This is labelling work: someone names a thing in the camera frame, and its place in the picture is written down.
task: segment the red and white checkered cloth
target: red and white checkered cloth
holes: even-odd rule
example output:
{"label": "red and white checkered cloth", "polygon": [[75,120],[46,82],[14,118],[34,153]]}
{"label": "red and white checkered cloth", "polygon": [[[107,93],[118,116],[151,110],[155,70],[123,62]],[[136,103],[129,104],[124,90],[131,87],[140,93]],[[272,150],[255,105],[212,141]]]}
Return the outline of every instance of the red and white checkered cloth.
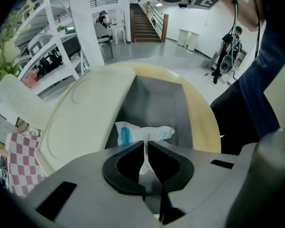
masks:
{"label": "red and white checkered cloth", "polygon": [[8,156],[8,188],[12,193],[25,197],[35,185],[44,179],[34,152],[39,138],[30,135],[10,133],[5,149]]}

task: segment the black pants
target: black pants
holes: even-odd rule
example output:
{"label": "black pants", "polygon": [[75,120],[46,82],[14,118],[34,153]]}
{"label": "black pants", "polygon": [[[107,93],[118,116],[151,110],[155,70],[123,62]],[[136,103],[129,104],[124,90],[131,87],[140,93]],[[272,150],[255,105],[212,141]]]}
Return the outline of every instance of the black pants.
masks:
{"label": "black pants", "polygon": [[218,79],[219,79],[219,74],[220,74],[220,65],[225,57],[225,50],[222,50],[222,52],[220,53],[219,55],[219,59],[218,59],[218,63],[217,63],[217,68],[215,69],[214,71],[214,78],[213,78],[213,82],[216,84],[218,82]]}
{"label": "black pants", "polygon": [[238,81],[212,102],[211,109],[224,135],[222,153],[239,154],[244,145],[259,141]]}

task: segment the person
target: person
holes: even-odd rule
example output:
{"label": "person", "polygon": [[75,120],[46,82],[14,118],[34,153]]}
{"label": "person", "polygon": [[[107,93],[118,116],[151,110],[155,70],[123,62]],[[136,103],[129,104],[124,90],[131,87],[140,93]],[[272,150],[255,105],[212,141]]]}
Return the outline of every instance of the person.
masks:
{"label": "person", "polygon": [[231,51],[232,47],[232,41],[233,41],[233,36],[232,34],[226,34],[223,37],[223,41],[221,43],[222,46],[222,51],[219,55],[218,63],[217,63],[217,68],[216,70],[211,74],[213,77],[213,84],[216,85],[218,83],[219,79],[219,74],[220,74],[220,65],[226,55],[231,55],[233,56],[233,61],[237,59],[237,56],[239,55],[239,52],[242,49],[242,43],[239,38],[239,36],[242,34],[243,29],[240,26],[236,26],[236,33],[235,33],[235,39],[234,39],[234,44],[233,44],[233,52]]}
{"label": "person", "polygon": [[101,11],[99,13],[99,17],[97,19],[97,23],[100,23],[103,27],[105,27],[106,29],[108,28],[109,22],[106,21],[105,15],[108,14],[106,11]]}
{"label": "person", "polygon": [[[233,0],[222,0],[234,16]],[[239,154],[248,143],[258,142],[279,128],[264,95],[285,64],[285,0],[237,0],[238,21],[257,31],[266,21],[258,56],[246,72],[211,104],[218,122],[222,153]]]}

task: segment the staircase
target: staircase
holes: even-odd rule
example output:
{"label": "staircase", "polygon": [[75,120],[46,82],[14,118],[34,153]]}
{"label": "staircase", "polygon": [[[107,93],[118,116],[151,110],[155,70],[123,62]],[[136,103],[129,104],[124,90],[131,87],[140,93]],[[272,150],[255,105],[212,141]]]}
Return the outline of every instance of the staircase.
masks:
{"label": "staircase", "polygon": [[134,32],[132,42],[161,42],[151,22],[138,4],[130,4],[131,14],[131,33]]}

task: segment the white plastic bag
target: white plastic bag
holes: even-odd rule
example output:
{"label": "white plastic bag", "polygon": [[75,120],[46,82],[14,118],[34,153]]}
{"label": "white plastic bag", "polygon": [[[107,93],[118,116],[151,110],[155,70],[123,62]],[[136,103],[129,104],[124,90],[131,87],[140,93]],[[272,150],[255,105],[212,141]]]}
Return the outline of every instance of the white plastic bag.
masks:
{"label": "white plastic bag", "polygon": [[127,122],[115,123],[118,139],[117,144],[127,144],[136,141],[144,141],[144,163],[139,174],[145,174],[148,169],[152,171],[152,168],[148,162],[148,153],[146,151],[146,144],[148,141],[159,141],[169,139],[174,134],[174,129],[162,126],[162,127],[138,127]]}

